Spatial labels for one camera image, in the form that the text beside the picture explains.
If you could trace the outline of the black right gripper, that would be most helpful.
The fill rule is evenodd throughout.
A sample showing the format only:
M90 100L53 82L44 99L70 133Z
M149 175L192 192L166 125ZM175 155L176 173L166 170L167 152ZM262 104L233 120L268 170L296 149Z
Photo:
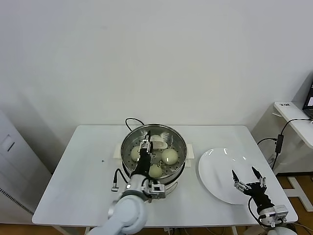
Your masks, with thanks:
M271 208L271 200L269 199L268 195L265 194L267 190L266 177L263 177L261 173L253 166L251 168L259 182L245 184L239 180L237 174L234 172L234 170L232 170L234 187L245 195L252 197L258 211Z

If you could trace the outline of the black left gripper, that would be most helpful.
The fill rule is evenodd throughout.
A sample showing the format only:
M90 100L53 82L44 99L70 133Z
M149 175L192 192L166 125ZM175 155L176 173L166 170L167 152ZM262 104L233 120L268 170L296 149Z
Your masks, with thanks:
M143 175L149 177L149 170L151 163L157 161L157 153L155 151L150 153L151 149L151 131L148 131L145 138L140 142L139 154L140 158L136 165L135 170L132 172L133 175Z

